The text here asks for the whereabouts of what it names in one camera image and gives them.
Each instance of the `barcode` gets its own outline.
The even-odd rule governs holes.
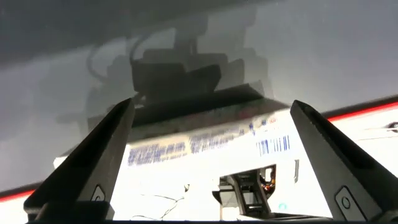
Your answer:
[[[290,149],[289,135],[280,138],[265,139],[257,142],[256,146],[260,150],[260,156],[288,151]]]

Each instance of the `circular logo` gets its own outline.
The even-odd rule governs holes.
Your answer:
[[[286,210],[287,205],[285,203],[280,203],[279,204],[279,210]]]

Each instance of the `red stripe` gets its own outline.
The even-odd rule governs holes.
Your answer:
[[[10,196],[5,196],[5,197],[3,197],[3,198],[0,198],[0,203],[7,202],[7,201],[10,201],[10,200],[19,199],[19,198],[22,198],[22,197],[25,197],[25,196],[29,196],[29,195],[31,195],[33,192],[34,192],[34,190],[29,190],[29,191],[22,192],[22,193],[19,193],[19,194],[14,194],[14,195],[10,195]]]
[[[384,110],[392,110],[395,107],[398,108],[398,102],[389,103],[389,104],[381,105],[381,106],[375,106],[373,108],[368,108],[368,109],[361,110],[361,111],[356,111],[356,112],[352,112],[352,113],[348,113],[348,114],[343,114],[343,115],[340,115],[340,116],[335,116],[335,117],[329,118],[328,120],[331,121],[331,122],[339,121],[339,120],[342,120],[342,119],[353,118],[355,116],[362,116],[362,115],[365,115],[365,114],[368,114],[368,113],[381,112],[381,111],[384,111]]]
[[[395,108],[398,108],[398,102],[389,103],[389,104],[381,105],[381,106],[375,106],[373,108],[368,108],[368,109],[361,110],[361,111],[356,111],[356,112],[352,112],[352,113],[348,113],[348,114],[343,114],[343,115],[340,115],[340,116],[335,116],[335,117],[329,118],[328,120],[331,121],[331,122],[332,121],[339,121],[339,120],[342,120],[342,119],[353,118],[355,116],[362,116],[362,115],[365,115],[365,114],[368,114],[368,113],[380,112],[380,111],[385,111],[385,110],[392,110],[392,109],[395,109]],[[7,202],[7,201],[10,201],[10,200],[14,200],[14,199],[18,199],[18,198],[25,197],[25,196],[29,196],[33,192],[34,192],[34,190],[30,190],[30,191],[22,192],[22,193],[19,193],[19,194],[6,196],[6,197],[3,197],[3,198],[0,198],[0,203]]]

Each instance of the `wire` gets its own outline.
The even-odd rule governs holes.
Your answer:
[[[174,198],[170,198],[170,197],[166,197],[166,196],[162,196],[162,195],[144,195],[144,194],[140,194],[140,195],[142,195],[142,196],[153,196],[153,197],[166,198],[166,199],[169,199],[169,200],[173,200],[173,201],[174,201],[174,204],[173,204],[173,207],[167,209],[166,212],[165,212],[160,218],[158,218],[158,219],[156,219],[156,218],[151,218],[151,217],[146,217],[146,216],[144,216],[144,215],[134,215],[134,216],[132,216],[132,217],[130,218],[130,220],[132,220],[132,218],[134,218],[134,217],[142,217],[142,218],[148,218],[148,219],[150,219],[150,220],[162,220],[162,221],[163,221],[163,218],[164,218],[166,215],[168,215],[173,209],[175,209],[175,207],[177,207],[178,202],[181,201],[181,200],[183,200],[183,199],[185,199],[184,197],[182,197],[182,198],[180,198],[180,199],[174,199]]]

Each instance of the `gray wall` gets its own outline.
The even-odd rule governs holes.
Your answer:
[[[186,70],[242,59],[217,90],[261,80],[268,98],[328,111],[397,94],[397,23],[395,0],[4,1],[0,191],[44,179],[88,119],[136,94],[132,47]],[[206,59],[185,60],[192,42]]]

